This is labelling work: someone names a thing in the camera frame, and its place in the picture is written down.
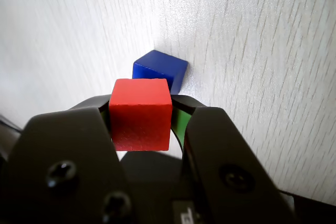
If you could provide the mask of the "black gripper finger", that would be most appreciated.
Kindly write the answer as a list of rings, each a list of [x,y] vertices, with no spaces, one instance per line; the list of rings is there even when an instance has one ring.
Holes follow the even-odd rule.
[[[96,96],[27,123],[4,173],[5,223],[131,223],[108,103]]]

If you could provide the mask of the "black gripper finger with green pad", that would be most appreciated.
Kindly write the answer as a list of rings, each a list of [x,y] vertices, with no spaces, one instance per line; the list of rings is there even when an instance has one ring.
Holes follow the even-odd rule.
[[[206,223],[296,223],[297,220],[228,114],[186,95],[172,103],[191,116],[184,136]]]

